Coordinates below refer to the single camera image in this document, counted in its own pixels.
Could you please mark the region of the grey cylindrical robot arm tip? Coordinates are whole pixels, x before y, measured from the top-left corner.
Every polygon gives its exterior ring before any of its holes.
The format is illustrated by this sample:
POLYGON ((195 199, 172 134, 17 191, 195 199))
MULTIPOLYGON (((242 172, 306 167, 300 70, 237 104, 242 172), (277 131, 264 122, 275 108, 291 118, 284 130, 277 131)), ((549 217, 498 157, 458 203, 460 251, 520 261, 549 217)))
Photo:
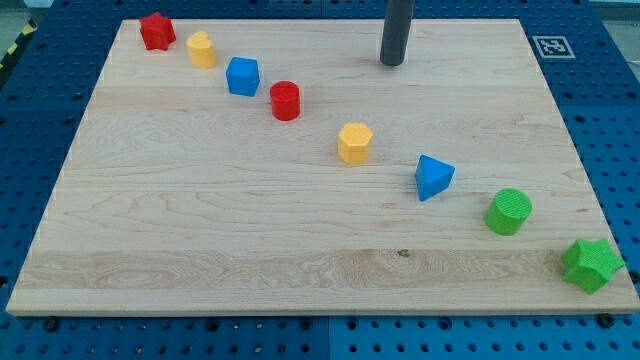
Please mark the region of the grey cylindrical robot arm tip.
POLYGON ((388 0, 379 60, 386 66, 399 66, 405 53, 415 8, 415 0, 388 0))

